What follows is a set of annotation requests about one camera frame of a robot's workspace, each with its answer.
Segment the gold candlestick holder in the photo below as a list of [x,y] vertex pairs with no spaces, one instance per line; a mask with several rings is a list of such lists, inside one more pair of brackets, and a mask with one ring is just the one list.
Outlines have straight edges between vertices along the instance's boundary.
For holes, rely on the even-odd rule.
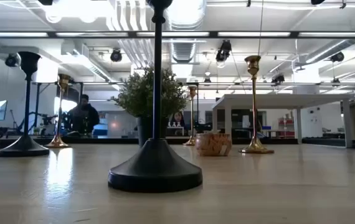
[[252,81],[252,111],[253,111],[253,135],[250,144],[241,149],[239,152],[243,154],[273,154],[273,150],[267,149],[258,138],[258,117],[257,117],[257,104],[256,104],[256,80],[259,71],[259,62],[261,56],[251,55],[245,58],[247,63],[247,71],[251,76]]
[[59,94],[59,110],[58,110],[58,118],[57,118],[57,125],[56,125],[56,130],[54,134],[54,138],[51,140],[50,143],[46,145],[48,148],[66,148],[69,147],[68,144],[64,143],[61,137],[61,124],[62,124],[62,100],[64,93],[66,89],[68,88],[69,85],[69,80],[70,77],[66,74],[59,74],[58,78],[58,86],[60,87],[60,94]]
[[188,86],[189,97],[191,100],[191,132],[190,138],[187,142],[184,143],[185,146],[194,146],[195,145],[195,134],[194,134],[194,97],[196,96],[197,86],[191,85]]

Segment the black candlestick holder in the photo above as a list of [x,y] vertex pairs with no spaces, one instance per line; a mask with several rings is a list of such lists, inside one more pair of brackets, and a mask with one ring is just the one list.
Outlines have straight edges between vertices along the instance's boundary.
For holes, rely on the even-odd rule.
[[127,161],[108,173],[108,186],[125,192],[165,193],[193,189],[202,184],[202,169],[180,157],[161,138],[161,52],[164,10],[173,0],[146,0],[153,9],[154,81],[153,137]]
[[49,149],[36,143],[29,136],[29,109],[31,98],[31,81],[38,69],[41,56],[34,52],[20,51],[17,53],[21,59],[20,69],[26,74],[26,98],[24,109],[24,132],[14,143],[0,150],[0,157],[34,157],[49,155]]

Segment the orange patterned candle tin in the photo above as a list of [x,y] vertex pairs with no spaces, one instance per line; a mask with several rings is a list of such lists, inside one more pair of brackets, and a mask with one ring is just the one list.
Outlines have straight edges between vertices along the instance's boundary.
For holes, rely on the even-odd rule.
[[198,134],[195,149],[199,156],[228,156],[232,149],[231,136],[224,133]]

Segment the black overhead light bar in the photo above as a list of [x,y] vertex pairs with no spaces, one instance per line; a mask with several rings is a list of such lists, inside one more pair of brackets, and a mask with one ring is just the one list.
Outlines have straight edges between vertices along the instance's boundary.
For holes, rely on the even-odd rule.
[[[0,31],[0,39],[152,39],[151,31],[23,32]],[[355,39],[355,32],[318,31],[164,31],[166,39]]]

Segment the person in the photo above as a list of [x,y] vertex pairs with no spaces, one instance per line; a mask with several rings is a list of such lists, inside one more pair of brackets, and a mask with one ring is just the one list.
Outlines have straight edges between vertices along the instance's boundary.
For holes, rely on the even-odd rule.
[[98,111],[90,104],[86,94],[81,96],[80,104],[72,108],[67,116],[71,130],[80,134],[91,134],[94,127],[100,123]]
[[183,116],[182,111],[179,111],[179,112],[173,114],[171,121],[170,121],[170,125],[172,127],[180,127],[180,128],[182,128],[182,130],[184,130],[185,121],[184,121],[184,116]]

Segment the shelf with red bins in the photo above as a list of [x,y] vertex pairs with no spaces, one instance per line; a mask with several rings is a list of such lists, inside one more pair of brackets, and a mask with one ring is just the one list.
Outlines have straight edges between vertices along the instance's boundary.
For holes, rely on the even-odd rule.
[[295,138],[295,124],[293,119],[280,118],[278,120],[278,137],[282,139]]

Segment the green potted plant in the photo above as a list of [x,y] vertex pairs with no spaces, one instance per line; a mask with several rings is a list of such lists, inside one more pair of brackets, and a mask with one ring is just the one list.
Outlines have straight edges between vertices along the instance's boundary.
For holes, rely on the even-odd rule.
[[[161,138],[166,137],[170,117],[186,107],[186,94],[176,80],[172,70],[161,70]],[[122,87],[117,97],[112,97],[115,104],[136,118],[139,145],[153,137],[153,79],[154,68],[144,69],[144,74],[134,73],[122,79]]]

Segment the black aluminium cross rail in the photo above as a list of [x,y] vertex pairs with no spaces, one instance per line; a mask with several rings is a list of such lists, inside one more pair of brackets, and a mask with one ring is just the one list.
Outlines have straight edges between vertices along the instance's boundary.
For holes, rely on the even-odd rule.
[[[13,138],[4,138],[0,139],[0,146],[6,147],[17,139]],[[63,142],[67,144],[138,144],[138,139],[130,138],[63,138]],[[180,144],[188,141],[188,138],[166,138],[169,144]],[[51,138],[34,138],[34,141],[44,145],[48,144],[51,141]],[[240,139],[233,138],[232,144],[244,145],[249,144],[250,139]],[[261,139],[262,144],[298,144],[297,139]]]

